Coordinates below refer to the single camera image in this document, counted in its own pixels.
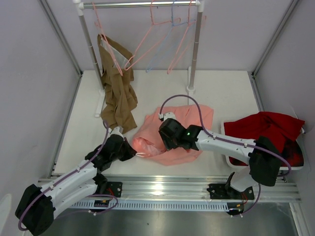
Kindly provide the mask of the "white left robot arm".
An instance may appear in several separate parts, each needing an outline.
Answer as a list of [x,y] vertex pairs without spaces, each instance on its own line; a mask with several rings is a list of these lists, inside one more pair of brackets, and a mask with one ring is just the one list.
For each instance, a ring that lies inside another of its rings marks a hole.
[[126,138],[113,134],[88,153],[70,172],[48,184],[28,186],[15,211],[19,229],[34,236],[44,233],[67,208],[89,196],[115,198],[115,190],[102,174],[112,162],[127,161],[136,155]]

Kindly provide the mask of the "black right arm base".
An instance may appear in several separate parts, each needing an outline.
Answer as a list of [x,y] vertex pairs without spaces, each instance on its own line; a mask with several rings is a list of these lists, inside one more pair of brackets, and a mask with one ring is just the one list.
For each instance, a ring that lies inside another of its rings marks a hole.
[[248,187],[242,192],[233,189],[230,184],[234,174],[235,172],[229,176],[226,183],[210,183],[206,190],[209,192],[211,200],[241,200],[240,203],[227,203],[227,214],[231,217],[240,216],[242,218],[248,200],[254,200],[254,192],[252,187]]

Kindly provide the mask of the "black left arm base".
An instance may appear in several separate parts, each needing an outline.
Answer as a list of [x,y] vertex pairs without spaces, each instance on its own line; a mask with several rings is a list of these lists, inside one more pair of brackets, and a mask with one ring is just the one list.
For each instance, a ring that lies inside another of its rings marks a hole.
[[122,182],[108,181],[108,179],[102,174],[97,174],[93,180],[97,185],[95,194],[107,194],[117,198],[121,197],[123,190]]

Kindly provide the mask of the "pink skirt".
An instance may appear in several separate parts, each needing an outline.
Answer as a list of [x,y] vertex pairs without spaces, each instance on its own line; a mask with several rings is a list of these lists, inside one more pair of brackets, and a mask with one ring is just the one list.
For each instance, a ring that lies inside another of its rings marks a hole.
[[[132,138],[132,147],[141,157],[165,166],[193,162],[201,155],[201,151],[185,150],[182,147],[167,151],[158,133],[161,121],[158,118],[160,107],[155,112],[146,115],[143,125]],[[199,112],[196,105],[170,106],[162,109],[163,113],[173,113],[176,120],[185,128],[189,125],[200,126]]]

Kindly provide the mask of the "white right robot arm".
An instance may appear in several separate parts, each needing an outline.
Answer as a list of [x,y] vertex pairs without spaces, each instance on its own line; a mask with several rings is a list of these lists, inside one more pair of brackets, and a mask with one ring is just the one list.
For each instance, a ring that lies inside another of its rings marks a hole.
[[230,175],[225,194],[237,198],[248,187],[256,184],[273,187],[281,167],[281,157],[273,144],[265,137],[239,139],[190,125],[185,128],[174,118],[163,118],[159,134],[167,151],[212,151],[233,157],[247,166]]

